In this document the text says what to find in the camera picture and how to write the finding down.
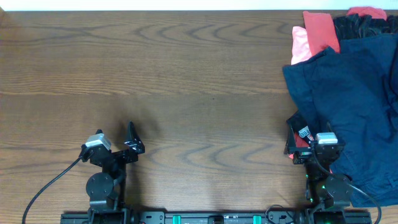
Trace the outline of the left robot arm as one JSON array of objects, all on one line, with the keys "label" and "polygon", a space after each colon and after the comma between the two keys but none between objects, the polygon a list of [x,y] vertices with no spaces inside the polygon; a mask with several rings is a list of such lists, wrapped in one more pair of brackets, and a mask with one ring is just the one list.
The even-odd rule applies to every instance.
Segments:
[{"label": "left robot arm", "polygon": [[79,158],[101,168],[86,183],[90,198],[88,223],[139,223],[139,218],[125,204],[126,165],[137,162],[138,155],[145,153],[133,122],[127,126],[127,149],[113,152],[111,142],[102,132],[90,136],[81,146]]}]

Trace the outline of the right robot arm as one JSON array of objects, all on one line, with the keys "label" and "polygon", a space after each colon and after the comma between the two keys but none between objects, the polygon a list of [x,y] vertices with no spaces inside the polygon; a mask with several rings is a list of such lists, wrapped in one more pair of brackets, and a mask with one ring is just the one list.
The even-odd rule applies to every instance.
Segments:
[{"label": "right robot arm", "polygon": [[287,121],[288,138],[284,154],[306,171],[305,197],[311,206],[292,215],[293,223],[347,223],[345,208],[353,193],[349,178],[332,174],[330,166],[344,148],[334,133],[318,133],[314,138],[306,124]]}]

